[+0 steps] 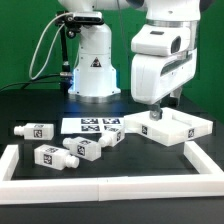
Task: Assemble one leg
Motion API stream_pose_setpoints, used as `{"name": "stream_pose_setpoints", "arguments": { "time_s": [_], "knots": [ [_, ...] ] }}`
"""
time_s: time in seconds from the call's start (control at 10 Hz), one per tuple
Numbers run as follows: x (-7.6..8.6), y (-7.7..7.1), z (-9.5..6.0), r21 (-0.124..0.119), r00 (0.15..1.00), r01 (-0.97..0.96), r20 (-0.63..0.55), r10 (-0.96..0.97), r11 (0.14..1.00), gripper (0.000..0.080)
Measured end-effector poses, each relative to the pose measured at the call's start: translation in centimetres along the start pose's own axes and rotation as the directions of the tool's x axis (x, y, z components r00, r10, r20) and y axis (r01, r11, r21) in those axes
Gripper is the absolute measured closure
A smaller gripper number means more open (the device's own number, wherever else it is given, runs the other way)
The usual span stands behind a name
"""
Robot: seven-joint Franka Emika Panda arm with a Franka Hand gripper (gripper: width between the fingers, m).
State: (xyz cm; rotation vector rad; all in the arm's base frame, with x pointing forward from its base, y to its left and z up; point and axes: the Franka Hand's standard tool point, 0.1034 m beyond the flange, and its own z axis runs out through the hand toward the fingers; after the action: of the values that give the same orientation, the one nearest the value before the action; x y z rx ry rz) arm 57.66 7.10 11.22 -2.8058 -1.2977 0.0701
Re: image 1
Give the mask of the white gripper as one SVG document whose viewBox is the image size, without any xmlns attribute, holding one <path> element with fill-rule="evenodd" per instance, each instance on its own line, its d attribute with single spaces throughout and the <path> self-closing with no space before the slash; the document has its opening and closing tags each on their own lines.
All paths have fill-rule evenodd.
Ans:
<svg viewBox="0 0 224 224">
<path fill-rule="evenodd" d="M 136 102 L 153 104 L 150 106 L 150 118 L 160 120 L 162 109 L 156 102 L 170 94 L 169 104 L 178 106 L 182 94 L 181 86 L 195 75 L 198 22 L 150 21 L 147 25 L 190 29 L 190 45 L 182 52 L 165 57 L 134 52 L 131 67 L 131 95 Z"/>
</svg>

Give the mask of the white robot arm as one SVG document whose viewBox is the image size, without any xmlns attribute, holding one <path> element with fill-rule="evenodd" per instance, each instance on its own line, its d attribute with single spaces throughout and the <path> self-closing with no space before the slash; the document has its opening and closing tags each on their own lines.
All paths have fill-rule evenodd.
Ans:
<svg viewBox="0 0 224 224">
<path fill-rule="evenodd" d="M 85 101 L 118 94 L 111 65 L 111 30 L 103 10 L 131 7 L 146 13 L 146 23 L 132 38 L 131 95 L 149 106 L 150 117 L 162 118 L 161 100 L 180 101 L 182 86 L 196 71 L 197 34 L 201 13 L 215 0 L 58 0 L 69 14 L 68 34 L 80 34 L 79 63 L 71 93 Z"/>
</svg>

